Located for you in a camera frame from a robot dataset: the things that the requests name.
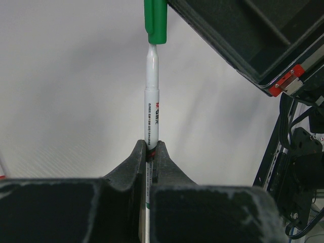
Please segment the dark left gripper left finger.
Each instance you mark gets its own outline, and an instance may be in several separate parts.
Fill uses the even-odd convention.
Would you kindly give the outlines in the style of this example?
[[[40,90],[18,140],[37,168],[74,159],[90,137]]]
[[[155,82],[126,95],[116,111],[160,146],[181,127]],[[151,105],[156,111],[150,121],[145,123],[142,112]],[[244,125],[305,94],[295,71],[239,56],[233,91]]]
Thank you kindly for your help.
[[[2,179],[1,242],[144,242],[145,152],[99,178]]]

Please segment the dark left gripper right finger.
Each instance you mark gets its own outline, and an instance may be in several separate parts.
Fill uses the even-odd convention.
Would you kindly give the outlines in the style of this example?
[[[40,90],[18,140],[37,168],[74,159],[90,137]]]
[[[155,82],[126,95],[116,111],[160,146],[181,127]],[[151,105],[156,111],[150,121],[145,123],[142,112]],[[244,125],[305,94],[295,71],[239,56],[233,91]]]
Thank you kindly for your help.
[[[273,198],[261,187],[198,185],[155,150],[150,189],[151,242],[287,242]]]

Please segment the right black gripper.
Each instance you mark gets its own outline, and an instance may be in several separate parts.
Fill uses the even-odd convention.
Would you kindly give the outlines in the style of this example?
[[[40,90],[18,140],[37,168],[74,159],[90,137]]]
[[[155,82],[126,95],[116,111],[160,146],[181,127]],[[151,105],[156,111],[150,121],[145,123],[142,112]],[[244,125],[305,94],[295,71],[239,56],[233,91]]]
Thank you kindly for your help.
[[[169,1],[234,69],[268,94],[323,106],[323,1]]]

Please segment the dark green pen cap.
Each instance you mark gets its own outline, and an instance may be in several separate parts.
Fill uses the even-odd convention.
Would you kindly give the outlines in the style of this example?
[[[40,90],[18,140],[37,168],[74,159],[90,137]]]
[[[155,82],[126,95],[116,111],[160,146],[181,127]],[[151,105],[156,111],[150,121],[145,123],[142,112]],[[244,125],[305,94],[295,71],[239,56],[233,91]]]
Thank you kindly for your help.
[[[152,45],[167,42],[167,12],[166,0],[144,0],[145,30]]]

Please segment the green whiteboard marker pen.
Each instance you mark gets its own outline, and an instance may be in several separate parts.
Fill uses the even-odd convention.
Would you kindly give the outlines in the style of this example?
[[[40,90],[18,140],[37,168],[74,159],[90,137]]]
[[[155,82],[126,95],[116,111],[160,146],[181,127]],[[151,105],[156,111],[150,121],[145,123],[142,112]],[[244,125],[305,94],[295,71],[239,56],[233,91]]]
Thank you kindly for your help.
[[[150,188],[153,183],[153,160],[159,141],[159,63],[156,45],[150,44],[146,57],[146,85],[144,90],[145,164],[145,242],[149,239]]]

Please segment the red whiteboard marker pen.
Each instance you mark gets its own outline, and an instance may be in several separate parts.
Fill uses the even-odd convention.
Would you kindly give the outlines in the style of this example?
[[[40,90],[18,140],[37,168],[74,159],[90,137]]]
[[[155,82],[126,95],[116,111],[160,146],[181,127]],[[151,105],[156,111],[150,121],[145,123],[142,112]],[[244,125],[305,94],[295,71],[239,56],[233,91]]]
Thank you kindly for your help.
[[[1,168],[1,179],[4,179],[6,178],[7,170],[6,170],[3,155],[1,153],[0,153],[0,168]]]

